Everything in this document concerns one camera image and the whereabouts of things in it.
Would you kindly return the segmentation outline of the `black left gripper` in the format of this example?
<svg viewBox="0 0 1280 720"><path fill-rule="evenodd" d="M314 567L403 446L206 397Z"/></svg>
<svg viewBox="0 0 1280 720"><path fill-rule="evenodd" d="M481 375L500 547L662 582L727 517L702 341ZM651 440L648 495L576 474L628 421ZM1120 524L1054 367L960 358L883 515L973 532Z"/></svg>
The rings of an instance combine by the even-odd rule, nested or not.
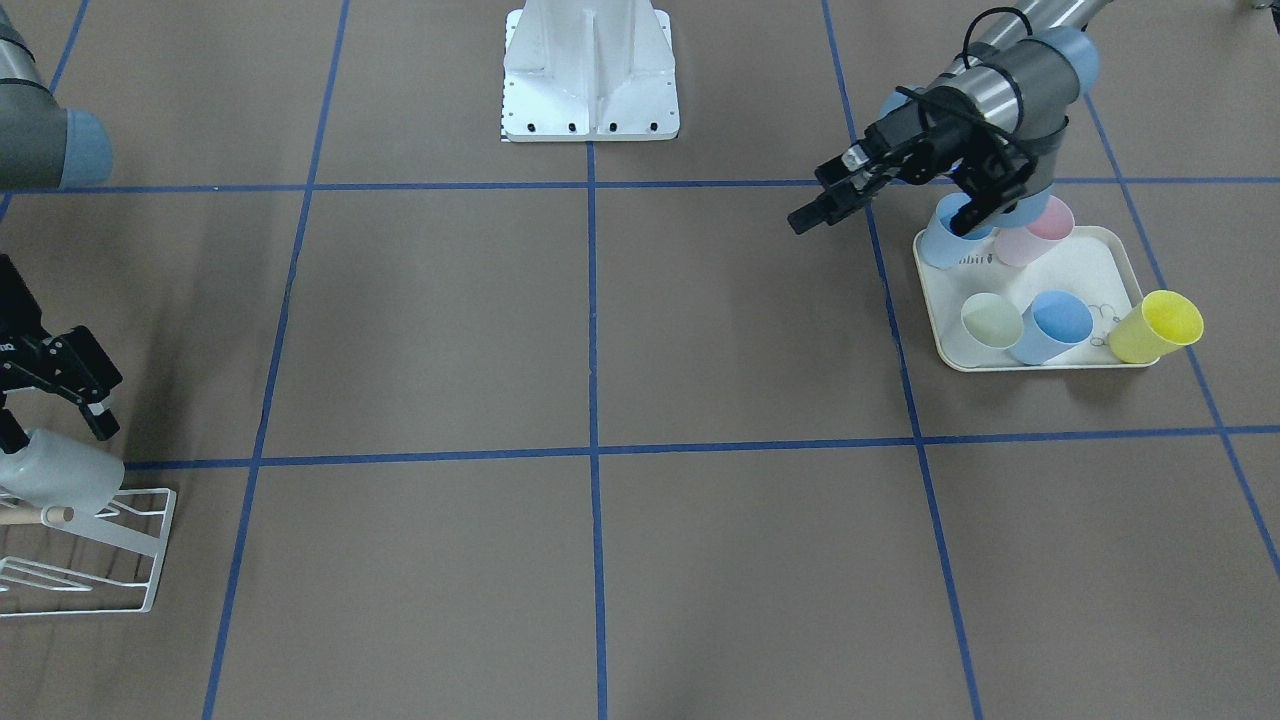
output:
<svg viewBox="0 0 1280 720"><path fill-rule="evenodd" d="M947 176L963 191L950 195L950 233L983 240L993 218L1029 193L1041 164L1030 142L986 119L956 91L901 90L899 96L901 106L815 169L822 192L787 215L795 234L863 211L893 181L927 184Z"/></svg>

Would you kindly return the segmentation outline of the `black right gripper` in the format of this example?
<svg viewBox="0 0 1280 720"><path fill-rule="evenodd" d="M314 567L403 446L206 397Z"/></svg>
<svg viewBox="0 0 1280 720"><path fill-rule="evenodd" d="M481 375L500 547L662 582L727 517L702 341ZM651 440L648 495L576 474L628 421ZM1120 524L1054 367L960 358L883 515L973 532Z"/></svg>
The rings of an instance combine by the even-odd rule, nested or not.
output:
<svg viewBox="0 0 1280 720"><path fill-rule="evenodd" d="M123 375L84 325L61 334L44 329L42 310L8 255L1 256L3 391L41 389L74 404L96 441L120 430L111 392ZM0 410L0 445L20 452L29 436L6 409Z"/></svg>

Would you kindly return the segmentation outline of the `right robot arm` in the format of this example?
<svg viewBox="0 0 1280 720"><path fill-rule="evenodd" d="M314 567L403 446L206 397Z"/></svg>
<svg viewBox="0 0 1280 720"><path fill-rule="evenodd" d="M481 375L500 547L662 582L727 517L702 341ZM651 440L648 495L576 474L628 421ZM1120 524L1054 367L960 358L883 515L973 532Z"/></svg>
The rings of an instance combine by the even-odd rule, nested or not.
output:
<svg viewBox="0 0 1280 720"><path fill-rule="evenodd" d="M1 14L1 190L64 190L105 182L113 146L92 113L61 106L33 53ZM109 407L123 377L93 333L76 325L52 334L9 255L1 258L1 391L40 389L73 404L95 439L120 425Z"/></svg>

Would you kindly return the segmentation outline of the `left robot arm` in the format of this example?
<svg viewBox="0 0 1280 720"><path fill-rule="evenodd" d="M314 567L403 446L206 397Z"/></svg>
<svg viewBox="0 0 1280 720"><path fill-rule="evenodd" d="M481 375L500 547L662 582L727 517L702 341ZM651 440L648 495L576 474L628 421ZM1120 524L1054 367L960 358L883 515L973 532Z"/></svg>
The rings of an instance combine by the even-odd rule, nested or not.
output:
<svg viewBox="0 0 1280 720"><path fill-rule="evenodd" d="M969 236L1039 214L1056 181L1068 109L1100 76L1085 29L1101 1L1015 1L987 12L929 85L897 87L844 154L815 169L820 193L788 215L794 232L836 224L891 182L948 177L966 196L945 225Z"/></svg>

